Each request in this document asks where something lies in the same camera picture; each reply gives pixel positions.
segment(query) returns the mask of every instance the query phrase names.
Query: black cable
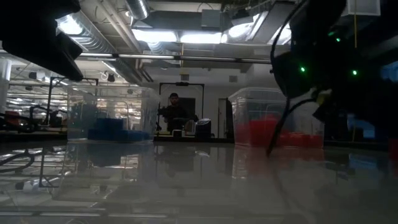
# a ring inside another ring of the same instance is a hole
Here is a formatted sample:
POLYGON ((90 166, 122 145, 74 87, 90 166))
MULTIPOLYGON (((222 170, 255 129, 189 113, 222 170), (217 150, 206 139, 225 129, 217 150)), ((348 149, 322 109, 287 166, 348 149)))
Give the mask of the black cable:
POLYGON ((294 110, 296 110, 299 106, 309 103, 309 102, 316 102, 317 99, 314 98, 310 98, 310 99, 306 99, 306 100, 302 100, 296 104, 294 104, 294 106, 291 107, 291 109, 289 110, 289 114, 291 114, 294 110))
POLYGON ((15 159, 23 158, 23 157, 28 157, 30 160, 27 164, 20 166, 20 167, 13 167, 13 168, 8 168, 8 169, 0 169, 0 174, 5 173, 5 172, 18 172, 22 171, 28 167, 30 167, 34 162, 35 162, 35 156, 36 154, 30 154, 28 150, 25 150, 24 153, 16 154, 11 157, 8 157, 5 160, 0 161, 0 166, 3 166, 4 164, 7 164, 8 162, 11 162, 15 159))
POLYGON ((306 100, 299 101, 298 103, 294 104, 294 105, 291 107, 291 109, 288 109, 287 106, 285 107, 284 114, 282 115, 281 119, 280 119, 279 122, 277 123, 277 125, 276 125, 276 127, 275 127, 274 134, 272 135, 271 142, 270 142, 269 147, 268 147, 268 149, 267 149, 267 156, 269 156, 269 155, 271 154, 271 152, 272 152, 272 150, 273 150, 273 148, 274 148, 274 146, 275 146, 276 140, 277 140, 278 137, 279 137, 279 133, 280 133, 280 131, 282 130, 284 124, 285 124, 286 118, 287 118, 294 110, 296 110, 299 106, 304 105, 304 104, 309 103, 309 102, 316 102, 316 99, 310 98, 310 99, 306 99, 306 100))
POLYGON ((4 117, 0 118, 0 125, 5 124, 6 128, 9 128, 10 130, 19 131, 22 133, 33 133, 39 129, 39 125, 37 125, 37 123, 33 119, 28 117, 13 115, 13 114, 4 114, 4 113, 0 113, 0 117, 4 117), (15 125, 7 121, 6 118, 26 120, 27 125, 24 127, 15 125))
POLYGON ((198 6, 198 8, 197 8, 197 12, 199 12, 200 6, 203 5, 203 4, 206 4, 206 5, 208 5, 211 9, 213 9, 213 7, 212 7, 210 4, 208 4, 207 2, 202 2, 202 3, 199 4, 199 6, 198 6))
MULTIPOLYGON (((271 47, 271 64, 273 65, 275 62, 275 48, 276 48, 276 44, 278 43, 279 37, 284 29, 284 27, 287 25, 287 23, 292 19, 292 17, 294 16, 294 14, 304 5, 304 3, 307 0, 302 0, 297 6, 296 8, 293 9, 293 11, 287 16, 286 20, 284 21, 284 23, 282 24, 282 26, 279 29, 278 34, 276 35, 274 42, 272 43, 272 47, 271 47)), ((280 118, 280 120, 278 121, 278 123, 275 126, 275 130, 274 133, 272 135, 271 141, 269 143, 269 146, 267 148, 267 156, 269 156, 276 144, 277 138, 279 136, 280 131, 282 130, 283 125, 285 124, 285 120, 288 117, 288 115, 291 113, 289 112, 290 108, 290 98, 287 97, 286 98, 286 106, 285 106, 285 110, 283 112, 282 117, 280 118)))

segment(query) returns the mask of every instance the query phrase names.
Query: pipe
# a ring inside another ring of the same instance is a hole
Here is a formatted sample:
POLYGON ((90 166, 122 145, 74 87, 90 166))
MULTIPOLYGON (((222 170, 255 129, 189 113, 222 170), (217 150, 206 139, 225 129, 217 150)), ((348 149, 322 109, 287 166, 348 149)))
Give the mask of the pipe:
POLYGON ((146 77, 149 78, 150 82, 154 82, 154 80, 152 79, 152 77, 147 73, 147 71, 145 71, 145 69, 142 69, 142 72, 144 75, 146 75, 146 77))
POLYGON ((110 13, 113 15, 113 17, 116 19, 116 21, 120 24, 120 26, 122 27, 123 31, 127 34, 127 36, 129 37, 130 41, 132 42, 132 44, 134 44, 137 52, 141 53, 141 49, 139 46, 139 42, 137 41, 136 37, 134 36, 134 34, 131 31, 131 28, 127 28, 124 25, 124 21, 122 20, 122 18, 120 18, 118 12, 115 10, 114 6, 108 1, 108 0, 102 0, 103 3, 105 3, 105 5, 107 6, 107 8, 109 9, 110 13))
MULTIPOLYGON (((48 96, 46 93, 7 93, 7 96, 48 96)), ((66 94, 52 94, 51 97, 68 97, 66 94)))
POLYGON ((148 42, 148 47, 150 48, 150 51, 153 54, 157 54, 157 55, 167 55, 166 50, 163 48, 163 45, 161 42, 154 42, 154 43, 150 43, 148 42))
POLYGON ((102 10, 104 13, 105 17, 107 20, 112 24, 113 28, 118 32, 118 34, 122 37, 122 39, 125 41, 125 43, 129 46, 129 48, 134 51, 138 52, 138 49, 134 46, 134 44, 129 40, 125 33, 120 29, 120 27, 116 24, 116 22, 113 20, 112 16, 109 14, 109 12, 105 9, 104 5, 102 4, 101 0, 97 0, 97 6, 99 9, 102 10))
POLYGON ((143 20, 149 16, 150 9, 146 0, 126 0, 126 6, 134 20, 143 20))
POLYGON ((81 57, 98 58, 138 58, 138 59, 159 59, 159 60, 191 60, 206 62, 231 62, 231 63, 258 63, 271 64, 269 59, 259 58, 231 58, 231 57, 203 57, 203 56, 185 56, 185 55, 145 55, 145 54, 100 54, 100 53, 82 53, 81 57))

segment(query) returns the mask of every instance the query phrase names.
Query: bright light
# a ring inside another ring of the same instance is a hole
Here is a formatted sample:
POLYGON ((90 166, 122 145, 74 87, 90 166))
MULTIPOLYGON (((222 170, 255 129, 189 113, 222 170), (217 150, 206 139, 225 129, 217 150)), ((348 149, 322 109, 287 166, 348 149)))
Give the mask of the bright light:
POLYGON ((71 15, 57 19, 58 27, 66 34, 78 35, 83 32, 83 28, 72 18, 71 15))
POLYGON ((255 23, 257 21, 259 16, 260 16, 260 14, 256 14, 256 15, 253 16, 253 23, 255 23))
POLYGON ((177 36, 173 31, 157 31, 157 30, 137 30, 133 29, 132 33, 137 40, 156 43, 156 42, 176 42, 177 36))
POLYGON ((203 34, 192 33, 181 37, 180 42, 190 44, 219 44, 221 42, 221 33, 203 34))
MULTIPOLYGON (((279 33, 280 28, 275 32, 275 34, 272 36, 271 40, 268 41, 268 44, 272 44, 276 38, 276 35, 279 33)), ((292 32, 290 31, 290 26, 287 24, 284 29, 282 30, 282 33, 280 33, 278 43, 277 44, 286 44, 292 36, 292 32)))
POLYGON ((228 41, 228 35, 223 34, 223 35, 221 36, 221 43, 227 43, 227 41, 228 41))
POLYGON ((245 24, 240 24, 240 25, 234 26, 229 29, 228 34, 232 38, 240 37, 243 34, 246 34, 247 32, 249 32, 252 25, 253 25, 253 23, 250 22, 250 23, 245 23, 245 24))
POLYGON ((17 102, 17 101, 14 101, 14 100, 9 100, 9 102, 10 102, 10 103, 12 103, 12 104, 16 104, 16 105, 18 105, 18 104, 19 104, 19 102, 17 102))

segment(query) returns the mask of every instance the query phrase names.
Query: ductwork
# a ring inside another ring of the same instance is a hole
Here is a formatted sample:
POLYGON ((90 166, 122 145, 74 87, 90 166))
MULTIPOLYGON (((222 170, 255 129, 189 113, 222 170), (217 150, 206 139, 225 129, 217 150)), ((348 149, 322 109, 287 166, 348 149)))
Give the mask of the ductwork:
POLYGON ((148 47, 153 54, 167 55, 167 50, 164 49, 161 42, 148 43, 148 47))
MULTIPOLYGON (((85 52, 93 53, 116 53, 116 49, 105 39, 99 30, 82 12, 67 15, 59 20, 58 24, 68 24, 73 30, 63 30, 73 39, 85 52)), ((103 61, 113 72, 122 76, 127 82, 141 85, 142 77, 135 68, 129 66, 123 59, 117 58, 113 61, 103 61)))
POLYGON ((134 20, 142 20, 149 16, 150 9, 146 0, 126 0, 126 6, 134 20))

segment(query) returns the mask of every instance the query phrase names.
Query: clear plastic bin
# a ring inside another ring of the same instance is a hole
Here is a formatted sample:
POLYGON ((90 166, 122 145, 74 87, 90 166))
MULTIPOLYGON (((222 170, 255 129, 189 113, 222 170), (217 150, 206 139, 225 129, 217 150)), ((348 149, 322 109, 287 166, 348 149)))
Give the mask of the clear plastic bin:
POLYGON ((68 86, 68 140, 153 140, 160 96, 151 88, 68 86))
MULTIPOLYGON (((309 96, 291 101, 291 106, 309 96)), ((286 97, 272 88, 243 88, 231 95, 235 144, 267 147, 277 122, 282 117, 286 97)), ((323 147, 324 126, 312 114, 316 103, 307 103, 291 113, 282 128, 276 146, 323 147)))

